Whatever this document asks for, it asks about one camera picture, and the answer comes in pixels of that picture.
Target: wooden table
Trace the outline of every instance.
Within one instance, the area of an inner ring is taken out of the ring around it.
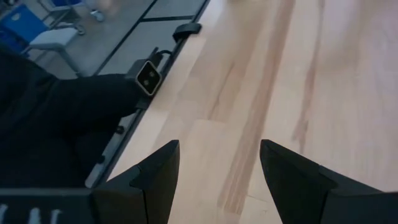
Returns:
[[[211,0],[111,178],[179,139],[169,223],[280,223],[259,163],[271,139],[398,190],[397,12],[395,0]]]

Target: wooden tabletop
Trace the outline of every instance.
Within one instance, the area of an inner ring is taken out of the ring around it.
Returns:
[[[398,190],[397,12],[395,0],[211,0],[111,178],[179,139],[169,223],[280,223],[259,163],[271,139]]]

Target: blue crate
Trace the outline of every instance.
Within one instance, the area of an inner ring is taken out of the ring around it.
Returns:
[[[66,0],[51,0],[54,6],[60,7],[60,6],[67,6]],[[69,0],[69,4],[72,6],[81,3],[81,0]]]
[[[20,37],[13,35],[8,30],[2,29],[0,29],[0,42],[7,45],[12,51],[18,54],[22,53],[29,45],[29,43],[22,40]]]
[[[0,21],[0,26],[4,27],[5,30],[11,31],[14,35],[18,35],[28,43],[48,29],[24,4],[16,7],[6,15]]]

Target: black clip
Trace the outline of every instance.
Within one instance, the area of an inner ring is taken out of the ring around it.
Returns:
[[[201,30],[201,24],[196,22],[190,22],[182,24],[176,28],[173,34],[174,41],[178,42],[180,39],[186,39],[191,34],[199,34]]]
[[[168,50],[155,48],[148,58],[136,60],[127,75],[127,79],[133,80],[145,96],[153,97],[163,82],[163,76],[157,71],[157,67],[163,59],[163,54],[171,54]]]

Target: gray floor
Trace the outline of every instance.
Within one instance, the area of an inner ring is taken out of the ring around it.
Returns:
[[[36,14],[43,14],[35,0],[25,1]],[[104,22],[96,22],[87,8],[76,8],[83,18],[81,24],[87,33],[78,36],[67,50],[84,73],[92,75],[97,70],[151,2],[152,0],[98,0],[97,6],[106,15]],[[197,12],[202,2],[158,0],[146,18],[191,16]],[[186,22],[189,21],[140,23],[99,74],[125,73],[136,59],[148,56],[154,47],[172,50],[175,45],[172,34],[177,26]],[[76,78],[69,66],[55,53],[47,54],[37,63],[59,78]]]

